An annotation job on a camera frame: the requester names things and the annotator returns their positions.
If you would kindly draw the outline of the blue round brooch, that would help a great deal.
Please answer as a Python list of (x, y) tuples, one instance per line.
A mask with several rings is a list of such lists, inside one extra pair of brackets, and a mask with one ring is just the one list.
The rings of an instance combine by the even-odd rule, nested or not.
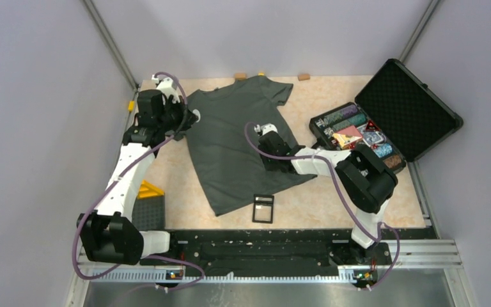
[(194, 110), (192, 110), (192, 114), (194, 115), (194, 118), (195, 118), (194, 122), (198, 123), (201, 119), (200, 111), (198, 109), (194, 109)]

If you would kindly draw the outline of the dark grey t-shirt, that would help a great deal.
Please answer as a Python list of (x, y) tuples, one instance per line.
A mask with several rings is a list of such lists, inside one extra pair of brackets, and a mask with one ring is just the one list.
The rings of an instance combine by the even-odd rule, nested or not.
[(279, 112), (293, 90), (265, 76), (250, 77), (213, 91), (196, 90), (189, 109), (201, 119), (183, 132), (191, 160), (211, 209), (221, 216), (250, 204), (255, 194), (276, 194), (314, 178), (267, 171), (250, 146), (257, 142), (248, 122), (271, 123), (290, 145), (297, 145), (291, 128)]

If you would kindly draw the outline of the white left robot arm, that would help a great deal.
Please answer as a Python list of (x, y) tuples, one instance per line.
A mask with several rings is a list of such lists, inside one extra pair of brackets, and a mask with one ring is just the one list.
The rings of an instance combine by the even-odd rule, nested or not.
[(137, 96), (135, 122), (125, 131), (118, 162), (100, 200), (79, 216), (77, 231), (88, 260), (135, 265), (155, 254), (164, 264), (179, 257), (168, 232), (138, 230), (132, 213), (142, 181), (159, 149), (199, 116), (176, 90), (144, 90)]

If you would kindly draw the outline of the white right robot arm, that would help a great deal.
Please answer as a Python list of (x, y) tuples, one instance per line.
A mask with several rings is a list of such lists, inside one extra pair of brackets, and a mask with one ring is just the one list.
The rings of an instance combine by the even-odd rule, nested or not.
[(351, 259), (365, 264), (373, 258), (385, 209), (398, 185), (394, 171), (364, 144), (351, 150), (290, 147), (275, 125), (257, 125), (254, 129), (259, 135), (256, 150), (266, 170), (332, 178), (341, 200), (350, 198), (356, 207), (351, 210), (344, 204), (354, 221), (349, 246)]

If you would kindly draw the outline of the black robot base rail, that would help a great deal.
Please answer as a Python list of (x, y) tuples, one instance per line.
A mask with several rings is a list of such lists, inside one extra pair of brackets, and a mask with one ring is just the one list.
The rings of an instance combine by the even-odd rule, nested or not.
[(201, 267), (207, 277), (313, 277), (338, 274), (338, 265), (389, 265), (395, 253), (389, 241), (401, 237), (432, 239), (431, 230), (383, 229), (381, 243), (359, 251), (349, 229), (309, 230), (172, 230), (164, 257)]

